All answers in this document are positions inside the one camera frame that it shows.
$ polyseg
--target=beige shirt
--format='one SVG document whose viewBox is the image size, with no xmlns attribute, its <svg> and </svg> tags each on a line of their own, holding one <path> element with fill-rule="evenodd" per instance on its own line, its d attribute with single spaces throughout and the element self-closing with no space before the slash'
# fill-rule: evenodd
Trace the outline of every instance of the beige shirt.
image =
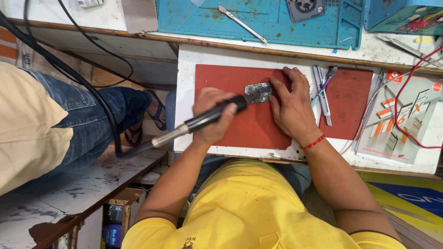
<svg viewBox="0 0 443 249">
<path fill-rule="evenodd" d="M 27 72 L 0 62 L 0 195 L 58 166 L 72 128 L 51 128 L 68 112 Z"/>
</svg>

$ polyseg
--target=red wire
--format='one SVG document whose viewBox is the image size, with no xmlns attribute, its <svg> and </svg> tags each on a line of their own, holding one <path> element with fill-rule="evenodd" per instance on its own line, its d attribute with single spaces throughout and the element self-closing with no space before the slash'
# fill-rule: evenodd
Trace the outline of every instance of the red wire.
<svg viewBox="0 0 443 249">
<path fill-rule="evenodd" d="M 397 121 L 397 103 L 398 103 L 398 97 L 400 96 L 400 93 L 403 91 L 404 87 L 407 85 L 407 83 L 409 82 L 409 80 L 411 79 L 412 75 L 415 73 L 415 70 L 418 68 L 418 66 L 420 65 L 420 63 L 424 60 L 426 60 L 427 58 L 431 57 L 433 54 L 437 53 L 438 51 L 442 50 L 443 46 L 440 47 L 439 49 L 435 50 L 434 52 L 426 55 L 423 59 L 421 59 L 412 69 L 411 73 L 409 74 L 408 79 L 406 80 L 406 82 L 403 84 L 403 86 L 400 88 L 400 91 L 397 94 L 397 97 L 395 98 L 395 126 L 397 127 L 397 129 L 399 129 L 401 132 L 403 132 L 404 134 L 406 134 L 408 137 L 412 138 L 412 140 L 414 140 L 420 147 L 423 147 L 425 149 L 443 149 L 443 147 L 438 147 L 438 146 L 434 146 L 434 147 L 426 147 L 423 146 L 416 138 L 414 138 L 413 135 L 409 134 L 407 131 L 403 130 L 402 128 L 400 128 L 400 126 L 398 125 L 398 121 Z"/>
</svg>

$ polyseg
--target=red thread bracelet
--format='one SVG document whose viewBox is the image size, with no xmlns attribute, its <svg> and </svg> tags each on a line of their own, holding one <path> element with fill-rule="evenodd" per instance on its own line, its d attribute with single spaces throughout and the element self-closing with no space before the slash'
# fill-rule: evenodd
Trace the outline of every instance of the red thread bracelet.
<svg viewBox="0 0 443 249">
<path fill-rule="evenodd" d="M 306 146 L 306 147 L 300 147 L 300 149 L 302 150 L 307 150 L 309 148 L 312 148 L 314 145 L 320 143 L 323 139 L 325 138 L 325 134 L 323 134 L 319 139 L 317 139 L 314 143 L 311 143 L 310 145 Z"/>
</svg>

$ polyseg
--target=blue sign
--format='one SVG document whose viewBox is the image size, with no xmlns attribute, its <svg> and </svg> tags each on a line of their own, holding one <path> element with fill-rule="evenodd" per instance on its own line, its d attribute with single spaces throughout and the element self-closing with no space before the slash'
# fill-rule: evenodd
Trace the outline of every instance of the blue sign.
<svg viewBox="0 0 443 249">
<path fill-rule="evenodd" d="M 368 183 L 443 218 L 442 192 L 424 187 L 409 187 L 386 183 Z"/>
</svg>

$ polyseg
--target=jeans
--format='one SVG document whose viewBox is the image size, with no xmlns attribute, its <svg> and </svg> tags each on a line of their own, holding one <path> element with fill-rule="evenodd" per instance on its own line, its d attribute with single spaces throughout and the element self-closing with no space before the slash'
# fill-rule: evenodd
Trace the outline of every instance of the jeans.
<svg viewBox="0 0 443 249">
<path fill-rule="evenodd" d="M 176 100 L 177 90 L 172 90 L 166 96 L 166 127 L 168 131 L 175 128 L 175 100 Z M 231 160 L 231 157 L 224 156 L 205 156 L 202 166 L 200 168 L 200 173 L 198 174 L 197 182 L 188 197 L 188 201 L 192 202 L 194 199 L 193 194 L 197 193 L 205 180 L 216 171 L 221 165 Z M 290 183 L 292 188 L 297 193 L 300 199 L 303 198 L 305 190 L 311 184 L 311 174 L 309 173 L 309 167 L 307 165 L 294 165 L 294 164 L 282 164 L 282 163 L 272 163 L 272 165 L 282 174 L 284 178 Z"/>
<path fill-rule="evenodd" d="M 38 71 L 25 71 L 40 82 L 46 93 L 68 112 L 68 115 L 54 127 L 72 128 L 74 131 L 69 148 L 60 165 L 34 179 L 33 182 L 44 182 L 60 173 L 89 166 L 103 154 L 114 139 L 102 106 L 89 91 Z M 149 94 L 132 88 L 111 87 L 98 92 L 114 113 L 119 133 L 140 122 L 142 111 L 151 103 Z"/>
</svg>

